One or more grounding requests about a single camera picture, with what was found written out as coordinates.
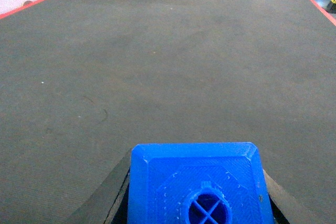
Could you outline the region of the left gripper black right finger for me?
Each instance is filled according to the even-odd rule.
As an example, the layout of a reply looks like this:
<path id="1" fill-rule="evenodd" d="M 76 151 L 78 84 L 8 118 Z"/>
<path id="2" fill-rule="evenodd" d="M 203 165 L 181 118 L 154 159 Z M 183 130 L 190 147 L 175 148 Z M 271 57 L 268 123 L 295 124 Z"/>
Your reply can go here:
<path id="1" fill-rule="evenodd" d="M 315 216 L 284 190 L 264 170 L 275 223 L 315 223 Z"/>

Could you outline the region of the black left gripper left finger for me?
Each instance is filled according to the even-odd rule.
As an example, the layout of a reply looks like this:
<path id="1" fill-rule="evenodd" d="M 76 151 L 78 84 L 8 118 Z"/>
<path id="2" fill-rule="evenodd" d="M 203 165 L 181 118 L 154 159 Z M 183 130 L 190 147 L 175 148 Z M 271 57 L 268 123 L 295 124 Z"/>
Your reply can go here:
<path id="1" fill-rule="evenodd" d="M 131 150 L 65 223 L 127 223 Z"/>

